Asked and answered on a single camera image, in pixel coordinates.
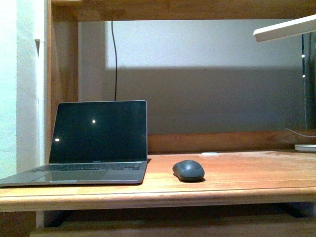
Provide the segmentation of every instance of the computer mouse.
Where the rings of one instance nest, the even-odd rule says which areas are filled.
[[[174,175],[182,182],[200,182],[205,174],[203,167],[194,160],[184,160],[176,163],[172,170]]]

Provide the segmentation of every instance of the power cord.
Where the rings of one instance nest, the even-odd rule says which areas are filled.
[[[288,130],[288,131],[290,131],[290,132],[293,132],[293,133],[295,133],[295,134],[297,134],[297,135],[300,135],[300,136],[303,136],[303,137],[316,137],[316,136],[304,135],[304,134],[302,134],[302,133],[295,132],[295,131],[293,131],[292,129],[289,129],[289,128],[286,128],[285,130]]]
[[[118,54],[117,54],[117,47],[116,47],[115,38],[114,38],[113,21],[111,21],[111,31],[112,31],[112,39],[113,39],[113,45],[114,45],[114,51],[115,51],[115,95],[114,95],[114,100],[117,100],[117,91],[118,91]]]

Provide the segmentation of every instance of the laptop lid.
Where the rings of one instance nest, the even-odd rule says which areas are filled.
[[[58,105],[50,164],[146,160],[146,101]]]

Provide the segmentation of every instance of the laptop trackpad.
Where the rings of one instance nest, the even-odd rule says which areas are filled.
[[[93,181],[100,180],[107,173],[107,170],[94,170],[94,171],[52,171],[47,175],[33,180],[33,182],[53,182],[53,181]]]

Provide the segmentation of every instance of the wooden shelf frame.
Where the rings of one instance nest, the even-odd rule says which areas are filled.
[[[314,0],[47,0],[46,157],[58,103],[78,101],[78,21],[284,19],[312,14]],[[288,149],[315,142],[288,131],[150,135],[149,152]]]
[[[183,183],[172,167],[199,162],[204,181]],[[151,155],[141,185],[0,189],[0,212],[316,201],[316,154],[293,151]]]

